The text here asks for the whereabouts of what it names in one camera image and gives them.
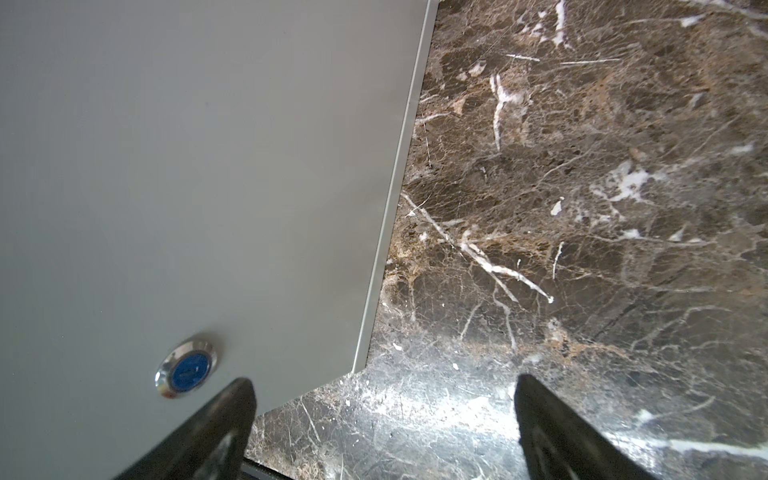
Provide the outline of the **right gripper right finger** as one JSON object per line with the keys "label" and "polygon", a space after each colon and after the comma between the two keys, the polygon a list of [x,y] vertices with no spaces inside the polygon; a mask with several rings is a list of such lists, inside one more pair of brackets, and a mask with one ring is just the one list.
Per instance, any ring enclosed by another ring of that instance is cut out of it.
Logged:
{"label": "right gripper right finger", "polygon": [[513,397],[519,443],[532,479],[651,479],[557,395],[530,374]]}

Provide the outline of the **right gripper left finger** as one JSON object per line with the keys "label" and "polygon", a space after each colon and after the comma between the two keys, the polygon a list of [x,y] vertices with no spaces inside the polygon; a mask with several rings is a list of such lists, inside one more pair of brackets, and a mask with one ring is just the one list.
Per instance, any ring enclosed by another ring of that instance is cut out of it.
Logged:
{"label": "right gripper left finger", "polygon": [[256,414],[252,382],[237,378],[120,479],[235,479]]}

